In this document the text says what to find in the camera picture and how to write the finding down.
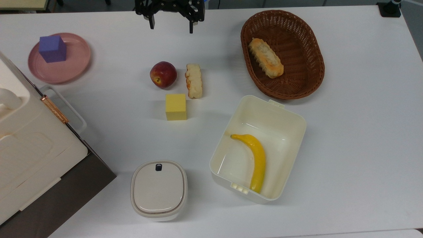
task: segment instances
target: white appliance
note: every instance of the white appliance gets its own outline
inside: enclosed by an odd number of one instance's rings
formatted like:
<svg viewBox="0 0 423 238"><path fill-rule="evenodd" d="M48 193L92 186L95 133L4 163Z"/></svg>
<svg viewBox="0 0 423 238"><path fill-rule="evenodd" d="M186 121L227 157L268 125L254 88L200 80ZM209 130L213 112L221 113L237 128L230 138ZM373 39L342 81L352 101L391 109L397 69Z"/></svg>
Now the white appliance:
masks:
<svg viewBox="0 0 423 238"><path fill-rule="evenodd" d="M60 181L88 153L0 52L0 224Z"/></svg>

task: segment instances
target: wicker basket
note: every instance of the wicker basket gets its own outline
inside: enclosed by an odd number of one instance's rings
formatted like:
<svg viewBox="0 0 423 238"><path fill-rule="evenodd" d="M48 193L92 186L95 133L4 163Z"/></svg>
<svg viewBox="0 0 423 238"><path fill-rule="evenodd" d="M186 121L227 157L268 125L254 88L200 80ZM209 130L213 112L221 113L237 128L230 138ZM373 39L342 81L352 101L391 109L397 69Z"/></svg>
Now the wicker basket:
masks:
<svg viewBox="0 0 423 238"><path fill-rule="evenodd" d="M284 65L283 75L271 79L248 50L252 38L264 40ZM250 17L241 31L245 63L256 86L278 99L298 99L312 94L322 83L323 57L310 26L282 10L262 11Z"/></svg>

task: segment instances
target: yellow banana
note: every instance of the yellow banana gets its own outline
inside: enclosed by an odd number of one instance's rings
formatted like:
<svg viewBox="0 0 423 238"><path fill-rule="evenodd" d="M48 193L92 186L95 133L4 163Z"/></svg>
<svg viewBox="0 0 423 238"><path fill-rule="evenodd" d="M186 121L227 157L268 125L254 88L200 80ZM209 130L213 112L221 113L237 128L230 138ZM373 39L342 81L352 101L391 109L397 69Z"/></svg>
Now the yellow banana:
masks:
<svg viewBox="0 0 423 238"><path fill-rule="evenodd" d="M258 139L250 134L237 135L232 134L232 139L239 140L247 145L254 155L254 171L251 178L250 189L256 193L260 193L263 185L264 173L266 171L266 154L263 146Z"/></svg>

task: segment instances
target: yellow cube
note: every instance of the yellow cube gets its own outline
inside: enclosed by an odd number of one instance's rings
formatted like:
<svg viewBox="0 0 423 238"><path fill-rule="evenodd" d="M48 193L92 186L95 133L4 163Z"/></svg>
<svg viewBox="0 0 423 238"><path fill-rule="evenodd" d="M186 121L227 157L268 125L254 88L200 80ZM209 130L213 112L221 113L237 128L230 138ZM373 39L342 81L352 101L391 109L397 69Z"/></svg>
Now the yellow cube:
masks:
<svg viewBox="0 0 423 238"><path fill-rule="evenodd" d="M166 94L166 118L168 121L187 119L185 94Z"/></svg>

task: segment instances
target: apple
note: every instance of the apple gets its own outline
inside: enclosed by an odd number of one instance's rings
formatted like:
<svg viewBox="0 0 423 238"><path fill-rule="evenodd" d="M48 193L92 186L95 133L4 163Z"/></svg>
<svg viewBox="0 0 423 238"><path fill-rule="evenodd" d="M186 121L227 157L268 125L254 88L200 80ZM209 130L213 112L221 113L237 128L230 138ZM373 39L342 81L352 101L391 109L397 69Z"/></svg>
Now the apple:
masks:
<svg viewBox="0 0 423 238"><path fill-rule="evenodd" d="M175 67L166 61L155 64L150 71L151 80L161 89L165 89L172 85L177 75Z"/></svg>

